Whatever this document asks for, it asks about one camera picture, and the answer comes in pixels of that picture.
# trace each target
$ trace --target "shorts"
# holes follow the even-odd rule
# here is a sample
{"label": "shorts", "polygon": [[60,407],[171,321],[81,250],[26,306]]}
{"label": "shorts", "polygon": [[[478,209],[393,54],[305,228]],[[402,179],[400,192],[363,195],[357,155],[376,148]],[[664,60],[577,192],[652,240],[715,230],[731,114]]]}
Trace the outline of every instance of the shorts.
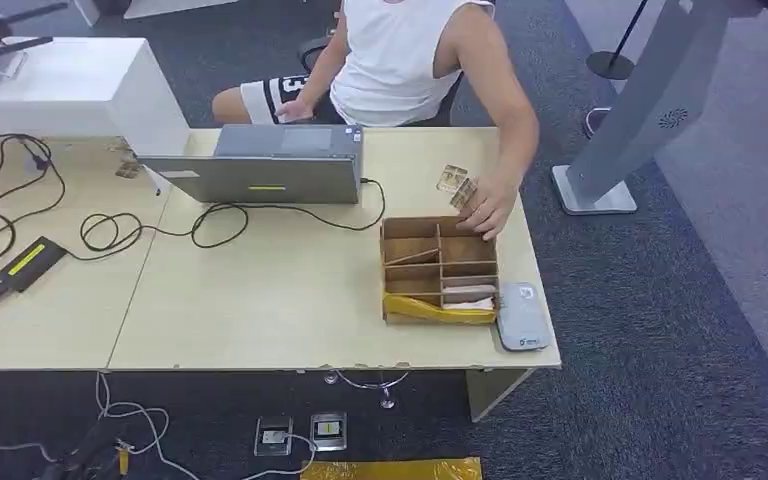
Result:
{"label": "shorts", "polygon": [[[285,123],[275,115],[275,110],[283,103],[295,100],[307,83],[307,75],[278,77],[240,85],[243,105],[249,112],[252,123]],[[328,92],[313,107],[313,120],[316,123],[345,125],[346,121],[337,113],[331,103]]]}

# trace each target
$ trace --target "speaker grille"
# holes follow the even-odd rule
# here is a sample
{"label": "speaker grille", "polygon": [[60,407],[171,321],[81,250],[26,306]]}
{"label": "speaker grille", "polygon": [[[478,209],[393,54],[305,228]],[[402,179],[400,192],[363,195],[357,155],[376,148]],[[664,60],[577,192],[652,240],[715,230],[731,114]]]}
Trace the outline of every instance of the speaker grille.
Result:
{"label": "speaker grille", "polygon": [[687,116],[686,108],[674,108],[658,119],[658,126],[661,128],[676,128],[687,119]]}

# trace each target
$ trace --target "man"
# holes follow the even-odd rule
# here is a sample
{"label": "man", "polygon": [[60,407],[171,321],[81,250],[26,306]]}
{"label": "man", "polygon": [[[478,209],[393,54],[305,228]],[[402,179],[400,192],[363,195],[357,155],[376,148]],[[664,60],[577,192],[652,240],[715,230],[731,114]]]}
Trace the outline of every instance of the man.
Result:
{"label": "man", "polygon": [[344,0],[309,78],[225,90],[213,100],[214,116],[222,123],[315,116],[373,127],[416,124],[437,114],[463,70],[499,128],[500,145],[499,163],[479,178],[459,226],[489,240],[505,226],[538,137],[492,11],[483,0]]}

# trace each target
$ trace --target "gray carpet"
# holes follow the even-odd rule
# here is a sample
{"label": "gray carpet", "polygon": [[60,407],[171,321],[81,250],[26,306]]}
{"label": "gray carpet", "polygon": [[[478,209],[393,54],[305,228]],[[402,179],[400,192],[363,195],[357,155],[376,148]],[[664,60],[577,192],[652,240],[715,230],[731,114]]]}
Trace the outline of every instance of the gray carpet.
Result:
{"label": "gray carpet", "polygon": [[[636,8],[566,3],[597,50],[616,46]],[[623,50],[630,59],[663,3],[646,5]],[[768,356],[768,12],[731,21],[702,117],[657,161]]]}
{"label": "gray carpet", "polygon": [[[148,37],[188,120],[206,126],[214,91],[298,70],[295,45],[321,34],[330,16],[316,3],[244,0],[109,20],[98,32]],[[410,377],[391,412],[377,409],[374,395],[327,387],[314,374],[114,374],[117,398],[170,408],[167,456],[204,477],[238,478],[280,464],[250,454],[258,415],[289,414],[303,425],[313,411],[340,409],[350,415],[350,448],[324,458],[478,455],[488,480],[768,478],[768,359],[752,329],[654,164],[629,179],[637,214],[562,213],[549,168],[582,148],[582,115],[613,91],[584,66],[589,49],[563,2],[499,4],[542,123],[523,202],[563,370],[538,372],[478,425],[466,419],[457,372]],[[181,32],[186,38],[175,38]],[[278,50],[267,54],[273,42]],[[454,118],[487,123],[468,88]],[[0,441],[41,438],[64,452],[94,415],[89,373],[0,374]],[[136,421],[117,428],[145,440]],[[31,452],[0,453],[0,478],[27,479],[40,466]],[[139,458],[132,477],[182,478],[153,456]]]}

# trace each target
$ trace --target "wooden compartment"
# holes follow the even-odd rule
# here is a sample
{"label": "wooden compartment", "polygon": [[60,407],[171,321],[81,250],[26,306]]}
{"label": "wooden compartment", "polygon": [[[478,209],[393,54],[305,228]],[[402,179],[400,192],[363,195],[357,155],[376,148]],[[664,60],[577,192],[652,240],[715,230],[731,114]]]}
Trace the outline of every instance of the wooden compartment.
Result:
{"label": "wooden compartment", "polygon": [[[487,324],[495,320],[499,304],[495,242],[457,229],[459,221],[457,217],[384,220],[385,320],[405,323],[405,315],[408,321],[420,323]],[[493,299],[493,310],[442,308],[487,298]],[[391,317],[391,313],[402,315]]]}

